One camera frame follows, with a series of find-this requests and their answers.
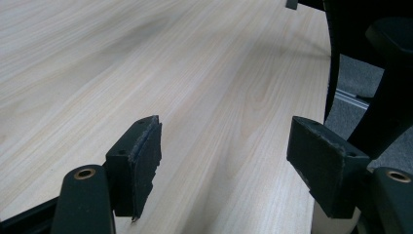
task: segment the office chair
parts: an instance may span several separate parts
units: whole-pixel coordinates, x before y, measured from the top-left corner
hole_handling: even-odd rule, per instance
[[[408,2],[287,1],[288,8],[300,3],[326,14],[331,64],[324,120],[337,88],[340,55],[385,68],[374,98],[348,139],[372,158],[378,158],[413,125],[413,11]]]

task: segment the screw hole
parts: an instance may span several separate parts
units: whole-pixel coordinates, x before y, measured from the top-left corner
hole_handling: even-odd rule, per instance
[[[94,176],[96,171],[94,169],[83,169],[75,174],[76,179],[85,179]]]
[[[399,182],[409,183],[412,181],[409,176],[395,171],[388,171],[387,176]]]

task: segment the light wood grain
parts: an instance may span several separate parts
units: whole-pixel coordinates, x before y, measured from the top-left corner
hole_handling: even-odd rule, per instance
[[[58,195],[137,119],[163,160],[118,233],[309,233],[285,160],[290,119],[321,121],[322,12],[280,0],[0,1],[0,217]]]

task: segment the desk surface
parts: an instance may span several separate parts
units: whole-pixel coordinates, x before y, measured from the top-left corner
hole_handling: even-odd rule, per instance
[[[58,195],[137,119],[163,160],[118,233],[309,233],[285,160],[292,115],[322,120],[325,16],[280,0],[1,1],[0,216]]]

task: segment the gray carpet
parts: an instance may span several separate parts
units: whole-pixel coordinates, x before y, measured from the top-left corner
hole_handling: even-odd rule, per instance
[[[379,67],[341,56],[337,88],[354,95],[373,97],[382,74],[383,69]],[[347,139],[363,114],[363,109],[336,98],[325,126]],[[413,175],[413,128],[400,136],[370,167],[391,167]]]

